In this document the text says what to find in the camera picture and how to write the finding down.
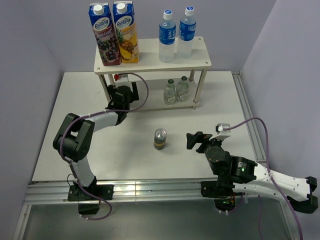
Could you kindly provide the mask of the black gold drink can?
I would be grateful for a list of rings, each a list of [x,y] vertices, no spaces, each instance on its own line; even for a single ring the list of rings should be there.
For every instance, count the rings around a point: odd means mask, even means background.
[[[167,139],[167,131],[163,128],[158,128],[154,132],[153,146],[156,150],[162,150],[165,147]]]

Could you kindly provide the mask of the green cap soda bottle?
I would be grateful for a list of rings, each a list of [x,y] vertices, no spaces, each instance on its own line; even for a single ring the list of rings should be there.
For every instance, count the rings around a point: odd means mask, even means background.
[[[176,85],[176,96],[179,102],[185,102],[189,93],[189,83],[186,76],[182,76],[181,80]]]
[[[163,92],[163,101],[166,105],[173,105],[176,102],[176,86],[173,79],[169,79]]]

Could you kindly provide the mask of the blue label water bottle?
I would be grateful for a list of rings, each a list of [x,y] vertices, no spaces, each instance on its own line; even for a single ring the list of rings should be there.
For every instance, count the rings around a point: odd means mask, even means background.
[[[197,26],[194,12],[195,8],[193,6],[187,6],[184,16],[179,22],[177,56],[181,59],[188,59],[192,55],[193,39]]]
[[[170,63],[174,60],[176,39],[176,23],[173,21],[173,12],[170,9],[163,11],[163,19],[159,23],[159,60]]]

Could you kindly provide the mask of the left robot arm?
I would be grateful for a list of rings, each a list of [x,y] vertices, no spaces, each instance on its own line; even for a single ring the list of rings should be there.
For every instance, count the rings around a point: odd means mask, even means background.
[[[139,94],[135,82],[131,86],[109,85],[107,91],[111,101],[104,111],[87,116],[67,114],[53,140],[53,148],[69,164],[74,175],[69,201],[90,201],[108,193],[105,187],[97,185],[87,158],[93,134],[121,124],[130,111],[130,104],[139,100]]]

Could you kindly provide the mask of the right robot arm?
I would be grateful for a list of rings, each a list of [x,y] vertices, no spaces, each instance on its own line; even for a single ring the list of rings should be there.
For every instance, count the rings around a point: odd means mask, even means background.
[[[205,198],[224,198],[233,194],[260,195],[278,201],[288,200],[296,212],[312,214],[318,208],[318,198],[313,194],[317,179],[309,176],[297,178],[267,170],[253,160],[231,155],[222,148],[230,131],[207,134],[201,131],[187,133],[186,148],[196,144],[198,154],[204,154],[216,180],[201,182],[201,195]]]

